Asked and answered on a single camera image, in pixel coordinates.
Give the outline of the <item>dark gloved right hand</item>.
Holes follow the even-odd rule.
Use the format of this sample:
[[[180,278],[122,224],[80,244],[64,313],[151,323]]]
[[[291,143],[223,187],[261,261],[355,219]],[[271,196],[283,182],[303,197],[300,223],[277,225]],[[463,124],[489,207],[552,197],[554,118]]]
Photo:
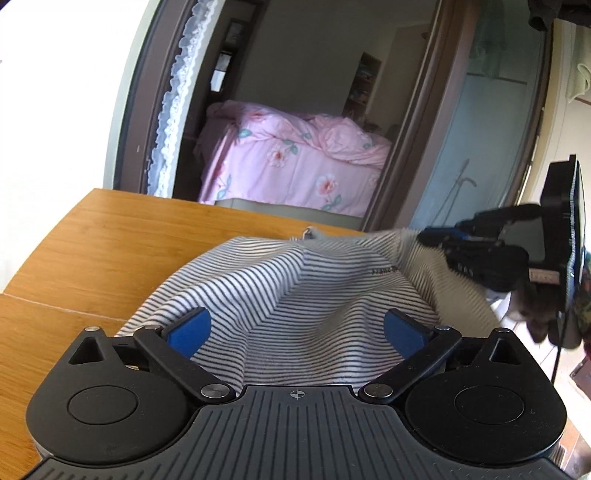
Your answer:
[[[450,239],[448,266],[475,283],[511,295],[509,316],[524,322],[534,342],[574,349],[590,340],[590,299],[571,263],[556,268],[530,264],[523,247],[503,242]]]

